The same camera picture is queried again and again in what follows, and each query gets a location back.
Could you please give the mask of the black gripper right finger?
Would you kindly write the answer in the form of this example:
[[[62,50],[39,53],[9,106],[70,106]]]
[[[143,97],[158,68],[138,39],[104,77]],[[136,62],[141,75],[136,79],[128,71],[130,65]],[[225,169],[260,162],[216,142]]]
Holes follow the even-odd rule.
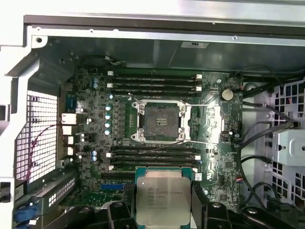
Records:
[[[204,194],[198,181],[191,182],[191,213],[198,229],[303,229],[305,214],[289,204],[273,211],[248,206],[235,213]]]

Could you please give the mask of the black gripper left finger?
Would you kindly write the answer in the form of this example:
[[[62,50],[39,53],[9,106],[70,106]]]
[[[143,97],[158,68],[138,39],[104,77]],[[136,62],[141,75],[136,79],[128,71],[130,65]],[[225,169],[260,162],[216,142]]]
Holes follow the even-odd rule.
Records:
[[[127,184],[120,201],[96,211],[89,206],[77,206],[56,219],[57,229],[134,229],[135,184]]]

